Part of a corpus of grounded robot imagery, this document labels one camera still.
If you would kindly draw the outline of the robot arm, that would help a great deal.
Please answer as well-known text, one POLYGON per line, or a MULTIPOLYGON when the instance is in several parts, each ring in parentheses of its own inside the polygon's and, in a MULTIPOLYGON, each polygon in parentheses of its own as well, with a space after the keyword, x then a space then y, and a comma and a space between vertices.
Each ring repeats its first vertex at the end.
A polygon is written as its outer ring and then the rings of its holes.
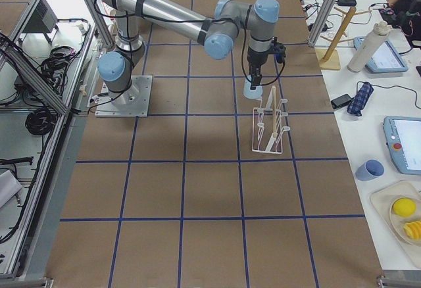
POLYGON ((112 60, 120 72, 101 76, 109 90, 120 93, 129 87, 129 68, 144 54, 143 38, 139 34, 139 19, 145 19, 172 30, 205 48, 213 59, 227 57, 234 47, 239 32, 250 35, 245 42, 247 55, 241 60, 248 63, 243 94, 249 99, 262 95, 261 67, 274 55, 280 64, 285 62, 285 46, 274 37, 280 5, 277 0, 256 0, 247 4, 234 0, 220 0, 214 18, 208 18, 170 0, 102 0, 116 11, 116 49, 112 60))

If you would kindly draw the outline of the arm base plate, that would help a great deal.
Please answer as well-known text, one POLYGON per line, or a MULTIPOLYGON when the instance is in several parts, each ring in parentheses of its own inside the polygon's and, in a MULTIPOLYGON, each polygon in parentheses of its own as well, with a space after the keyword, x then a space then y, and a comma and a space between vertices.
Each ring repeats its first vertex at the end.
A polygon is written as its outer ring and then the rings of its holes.
POLYGON ((153 77, 132 76, 132 86, 121 96, 110 101, 106 94, 99 98, 95 116, 98 118, 147 117, 153 77))

